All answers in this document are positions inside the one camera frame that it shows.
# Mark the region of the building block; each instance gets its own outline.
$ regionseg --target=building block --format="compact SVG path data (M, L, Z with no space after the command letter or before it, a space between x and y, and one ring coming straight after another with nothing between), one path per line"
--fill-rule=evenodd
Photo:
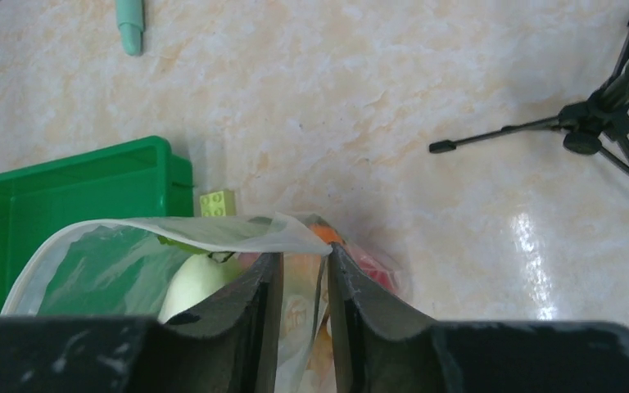
M201 202L201 217L224 217L235 215L235 193L229 190L204 194Z

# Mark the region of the marble floor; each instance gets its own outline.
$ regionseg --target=marble floor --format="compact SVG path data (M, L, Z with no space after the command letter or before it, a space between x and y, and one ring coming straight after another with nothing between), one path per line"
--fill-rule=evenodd
M313 210L409 272L439 319L629 326L629 178L529 133L609 75L629 0L0 3L0 172L157 134L197 193Z

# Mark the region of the green plastic container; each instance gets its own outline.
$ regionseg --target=green plastic container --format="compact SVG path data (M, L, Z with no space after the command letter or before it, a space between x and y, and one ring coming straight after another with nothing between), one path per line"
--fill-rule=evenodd
M0 311L32 254L87 219L193 216L192 165L149 137L0 174Z

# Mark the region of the teal marker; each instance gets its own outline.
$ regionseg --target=teal marker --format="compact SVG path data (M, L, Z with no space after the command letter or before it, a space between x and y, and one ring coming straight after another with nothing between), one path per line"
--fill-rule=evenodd
M143 0L116 0L117 27L121 45L130 56L141 56L143 50Z

